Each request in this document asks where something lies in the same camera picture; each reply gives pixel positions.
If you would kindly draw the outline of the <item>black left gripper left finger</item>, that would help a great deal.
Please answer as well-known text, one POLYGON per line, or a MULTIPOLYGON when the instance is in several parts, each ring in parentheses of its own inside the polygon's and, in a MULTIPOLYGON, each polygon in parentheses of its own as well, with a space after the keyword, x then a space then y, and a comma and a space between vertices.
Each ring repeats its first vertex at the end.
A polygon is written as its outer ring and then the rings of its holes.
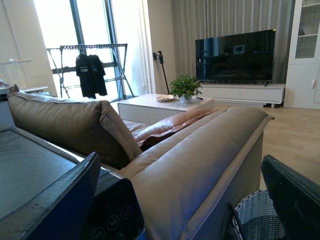
POLYGON ((101 160, 93 152, 0 220, 2 240, 78 240, 92 205, 101 160))

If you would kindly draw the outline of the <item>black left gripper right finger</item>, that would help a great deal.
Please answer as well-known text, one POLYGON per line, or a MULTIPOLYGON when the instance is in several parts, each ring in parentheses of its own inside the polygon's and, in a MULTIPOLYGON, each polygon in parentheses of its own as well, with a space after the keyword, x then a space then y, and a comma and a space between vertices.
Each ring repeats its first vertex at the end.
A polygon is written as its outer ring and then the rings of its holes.
POLYGON ((266 155, 261 172, 288 240, 320 238, 320 185, 266 155))

